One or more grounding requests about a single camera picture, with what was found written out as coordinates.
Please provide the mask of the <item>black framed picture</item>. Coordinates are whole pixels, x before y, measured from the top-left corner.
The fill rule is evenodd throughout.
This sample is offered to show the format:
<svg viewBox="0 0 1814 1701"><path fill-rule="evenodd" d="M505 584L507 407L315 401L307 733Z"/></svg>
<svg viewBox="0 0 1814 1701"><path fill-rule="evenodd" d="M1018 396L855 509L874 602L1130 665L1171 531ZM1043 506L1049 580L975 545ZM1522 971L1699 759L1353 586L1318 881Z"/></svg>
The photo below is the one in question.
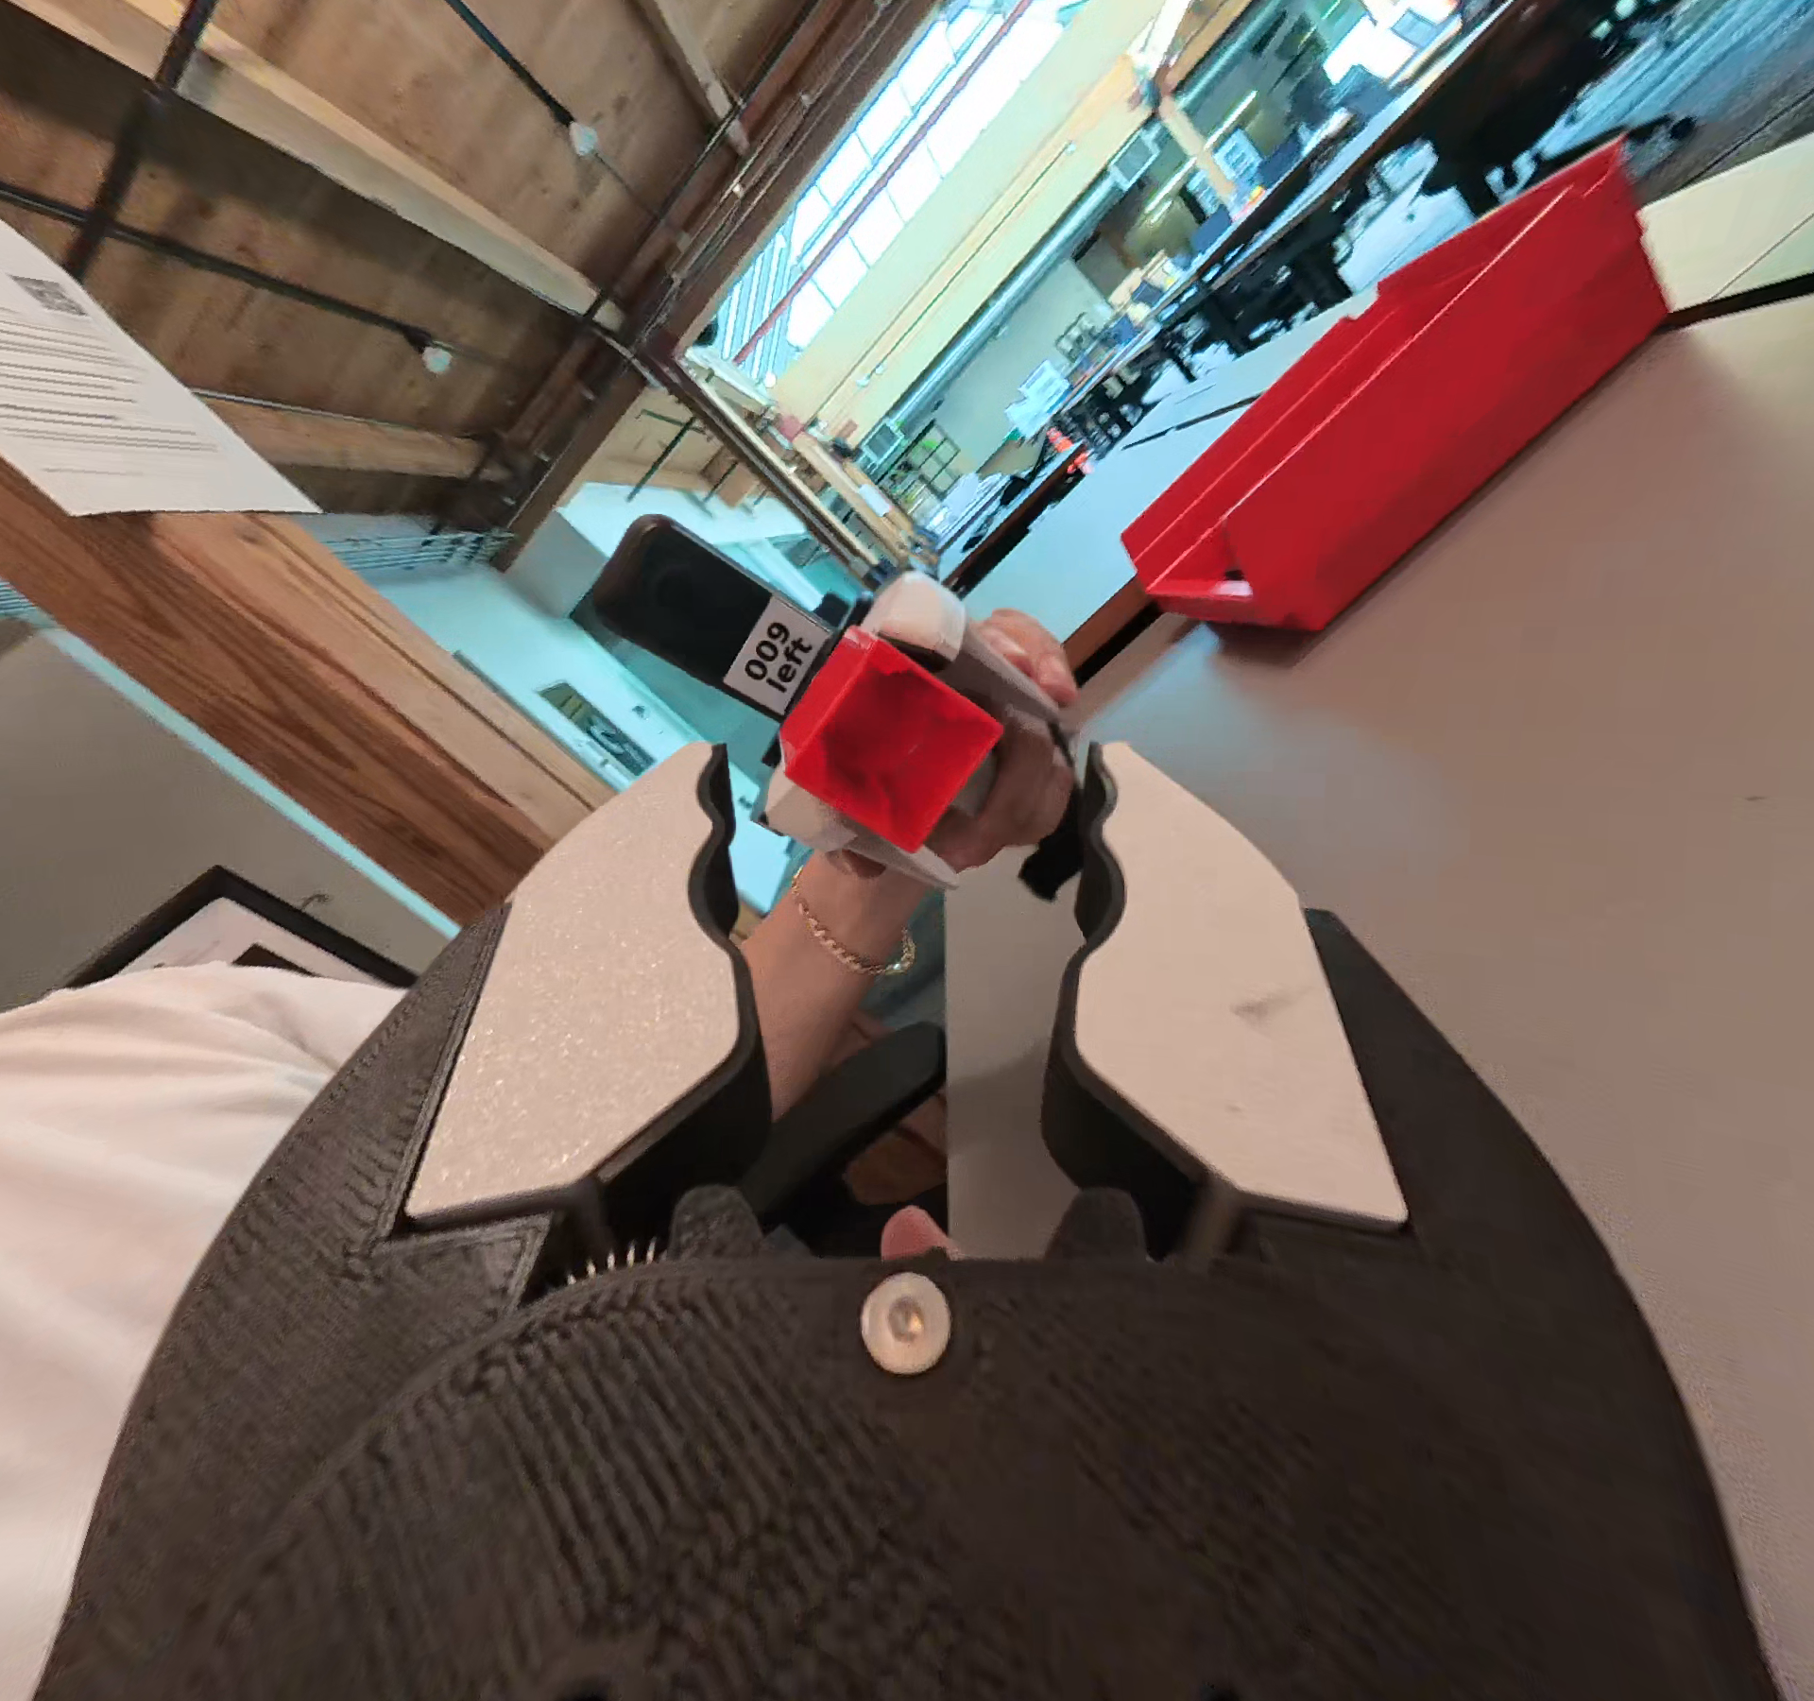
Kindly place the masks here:
<svg viewBox="0 0 1814 1701"><path fill-rule="evenodd" d="M225 867L211 867L79 967L66 991L156 969L270 969L407 991L419 975Z"/></svg>

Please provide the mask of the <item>wooden pillar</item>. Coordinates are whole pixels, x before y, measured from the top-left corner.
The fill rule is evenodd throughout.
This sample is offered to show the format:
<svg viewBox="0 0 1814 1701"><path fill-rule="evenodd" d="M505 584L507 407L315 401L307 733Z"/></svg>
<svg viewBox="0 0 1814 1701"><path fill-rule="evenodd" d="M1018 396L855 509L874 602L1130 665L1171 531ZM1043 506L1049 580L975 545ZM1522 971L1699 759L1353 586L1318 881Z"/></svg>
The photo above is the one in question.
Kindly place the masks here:
<svg viewBox="0 0 1814 1701"><path fill-rule="evenodd" d="M293 519L79 519L5 464L3 570L454 924L613 798Z"/></svg>

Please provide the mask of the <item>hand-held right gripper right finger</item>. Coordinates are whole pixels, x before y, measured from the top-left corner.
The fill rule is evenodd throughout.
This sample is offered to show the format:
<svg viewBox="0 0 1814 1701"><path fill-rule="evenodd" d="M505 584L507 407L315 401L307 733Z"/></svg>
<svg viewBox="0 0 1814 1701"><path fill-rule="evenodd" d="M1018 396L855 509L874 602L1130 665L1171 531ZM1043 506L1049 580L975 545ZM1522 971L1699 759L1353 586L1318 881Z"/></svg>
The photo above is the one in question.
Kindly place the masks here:
<svg viewBox="0 0 1814 1701"><path fill-rule="evenodd" d="M1257 1217L1401 1234L1410 1207L1283 871L1132 747L1088 751L1079 814L1055 1165L1130 1197L1151 1250L1222 1250Z"/></svg>

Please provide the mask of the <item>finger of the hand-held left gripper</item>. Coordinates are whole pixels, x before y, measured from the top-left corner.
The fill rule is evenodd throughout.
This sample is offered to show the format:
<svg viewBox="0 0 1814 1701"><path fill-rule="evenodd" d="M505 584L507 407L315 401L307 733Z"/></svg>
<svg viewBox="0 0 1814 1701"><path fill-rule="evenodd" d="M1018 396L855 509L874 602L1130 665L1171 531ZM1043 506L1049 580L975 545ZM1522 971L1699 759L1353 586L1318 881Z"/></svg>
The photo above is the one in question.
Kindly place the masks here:
<svg viewBox="0 0 1814 1701"><path fill-rule="evenodd" d="M1063 647L1018 612L988 619L929 576L900 576L874 600L861 631L894 647L982 714L1075 743L1079 690Z"/></svg>
<svg viewBox="0 0 1814 1701"><path fill-rule="evenodd" d="M904 851L835 806L796 786L782 767L770 773L761 824L808 851L845 851L886 873L900 873L929 891L951 891L959 873L931 845Z"/></svg>

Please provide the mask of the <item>red plastic bin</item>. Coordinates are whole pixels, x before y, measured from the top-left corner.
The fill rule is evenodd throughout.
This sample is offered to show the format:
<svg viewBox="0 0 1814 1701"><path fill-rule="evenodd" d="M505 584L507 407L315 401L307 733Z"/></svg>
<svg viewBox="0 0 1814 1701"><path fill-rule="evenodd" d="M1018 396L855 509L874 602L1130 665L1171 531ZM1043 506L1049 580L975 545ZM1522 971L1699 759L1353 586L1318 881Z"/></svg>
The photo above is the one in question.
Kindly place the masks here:
<svg viewBox="0 0 1814 1701"><path fill-rule="evenodd" d="M1124 533L1169 616L1320 633L1664 327L1611 142L1397 270Z"/></svg>

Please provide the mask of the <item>paper notice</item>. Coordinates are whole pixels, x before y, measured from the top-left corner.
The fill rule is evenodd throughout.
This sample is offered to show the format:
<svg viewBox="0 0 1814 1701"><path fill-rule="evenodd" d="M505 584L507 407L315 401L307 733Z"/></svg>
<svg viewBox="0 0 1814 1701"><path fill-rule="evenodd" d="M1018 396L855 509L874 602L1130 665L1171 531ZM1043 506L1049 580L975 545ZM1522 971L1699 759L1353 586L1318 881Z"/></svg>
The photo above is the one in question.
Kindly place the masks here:
<svg viewBox="0 0 1814 1701"><path fill-rule="evenodd" d="M3 229L3 456L71 517L319 513L13 227Z"/></svg>

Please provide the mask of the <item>person's left forearm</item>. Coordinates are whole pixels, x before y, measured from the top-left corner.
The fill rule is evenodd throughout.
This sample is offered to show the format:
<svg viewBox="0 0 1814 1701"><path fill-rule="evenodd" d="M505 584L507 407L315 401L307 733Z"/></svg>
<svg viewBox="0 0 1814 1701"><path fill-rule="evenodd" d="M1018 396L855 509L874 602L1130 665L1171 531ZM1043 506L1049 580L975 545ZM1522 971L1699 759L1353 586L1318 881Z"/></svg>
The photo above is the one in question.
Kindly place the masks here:
<svg viewBox="0 0 1814 1701"><path fill-rule="evenodd" d="M906 875L815 855L743 944L774 1120L853 1052L859 1012L904 955L927 894Z"/></svg>

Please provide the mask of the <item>person's left hand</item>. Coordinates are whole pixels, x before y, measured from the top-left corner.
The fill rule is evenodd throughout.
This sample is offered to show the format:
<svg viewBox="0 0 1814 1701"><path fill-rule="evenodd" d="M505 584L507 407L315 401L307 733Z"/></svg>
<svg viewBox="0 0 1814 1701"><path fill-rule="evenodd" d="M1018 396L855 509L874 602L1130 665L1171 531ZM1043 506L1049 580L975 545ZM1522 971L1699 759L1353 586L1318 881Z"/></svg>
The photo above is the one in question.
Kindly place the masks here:
<svg viewBox="0 0 1814 1701"><path fill-rule="evenodd" d="M1081 698L1063 645L1033 617L1002 610L978 625L978 639L1039 684L1061 710ZM931 849L955 873L982 869L1006 851L1033 849L1063 822L1077 784L1067 747L1049 726L1022 716L1006 720L996 773L976 814L951 810L935 828Z"/></svg>

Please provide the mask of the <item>red block with round knob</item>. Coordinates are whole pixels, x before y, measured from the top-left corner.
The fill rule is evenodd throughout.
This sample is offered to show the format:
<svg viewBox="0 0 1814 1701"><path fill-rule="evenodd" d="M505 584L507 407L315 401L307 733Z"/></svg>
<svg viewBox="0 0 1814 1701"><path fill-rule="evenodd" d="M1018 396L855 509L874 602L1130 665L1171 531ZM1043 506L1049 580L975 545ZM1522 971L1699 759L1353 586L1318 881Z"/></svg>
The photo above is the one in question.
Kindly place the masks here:
<svg viewBox="0 0 1814 1701"><path fill-rule="evenodd" d="M910 655L847 631L780 731L804 794L896 851L920 851L986 765L1004 724Z"/></svg>

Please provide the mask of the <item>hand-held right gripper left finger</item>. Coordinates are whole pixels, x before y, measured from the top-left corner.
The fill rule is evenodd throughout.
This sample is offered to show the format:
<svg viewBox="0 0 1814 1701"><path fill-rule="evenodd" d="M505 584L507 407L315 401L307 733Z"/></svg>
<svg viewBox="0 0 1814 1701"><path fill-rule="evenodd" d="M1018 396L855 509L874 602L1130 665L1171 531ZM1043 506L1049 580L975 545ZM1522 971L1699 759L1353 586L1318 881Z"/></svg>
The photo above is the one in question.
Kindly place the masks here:
<svg viewBox="0 0 1814 1701"><path fill-rule="evenodd" d="M517 887L456 1024L411 1230L556 1215L668 1236L684 1197L755 1167L772 1101L733 832L727 751L684 747Z"/></svg>

